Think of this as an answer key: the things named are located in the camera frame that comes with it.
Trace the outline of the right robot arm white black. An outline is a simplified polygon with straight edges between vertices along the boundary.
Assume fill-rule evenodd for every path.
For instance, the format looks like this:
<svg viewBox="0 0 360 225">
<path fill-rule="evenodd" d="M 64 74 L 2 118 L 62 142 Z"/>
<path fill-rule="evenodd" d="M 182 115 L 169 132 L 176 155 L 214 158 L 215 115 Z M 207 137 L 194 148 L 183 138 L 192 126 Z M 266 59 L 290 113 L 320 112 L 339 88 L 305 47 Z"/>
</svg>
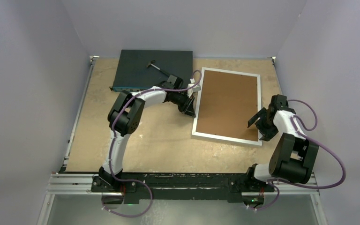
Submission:
<svg viewBox="0 0 360 225">
<path fill-rule="evenodd" d="M 309 181 L 319 147 L 304 137 L 295 116 L 287 97 L 274 95 L 268 108 L 262 108 L 247 122 L 249 127 L 256 126 L 262 135 L 261 141 L 268 142 L 277 134 L 281 135 L 269 163 L 253 165 L 253 173 L 244 178 L 247 189 L 255 191 L 263 181 L 271 179 L 299 184 Z"/>
</svg>

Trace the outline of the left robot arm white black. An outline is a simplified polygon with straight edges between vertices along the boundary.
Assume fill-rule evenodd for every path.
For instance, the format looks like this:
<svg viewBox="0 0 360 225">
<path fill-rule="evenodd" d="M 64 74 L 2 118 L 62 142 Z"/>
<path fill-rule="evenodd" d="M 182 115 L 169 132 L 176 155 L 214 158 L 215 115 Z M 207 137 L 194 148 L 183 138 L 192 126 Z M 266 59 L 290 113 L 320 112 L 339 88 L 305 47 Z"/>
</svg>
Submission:
<svg viewBox="0 0 360 225">
<path fill-rule="evenodd" d="M 149 89 L 120 92 L 107 116 L 111 129 L 111 144 L 107 158 L 98 172 L 108 191 L 117 191 L 125 181 L 121 178 L 121 172 L 127 142 L 138 128 L 145 108 L 170 102 L 177 106 L 180 113 L 196 117 L 193 94 L 201 90 L 200 80 L 191 78 L 186 88 L 181 88 L 181 84 L 181 78 L 171 75 L 168 80 Z"/>
</svg>

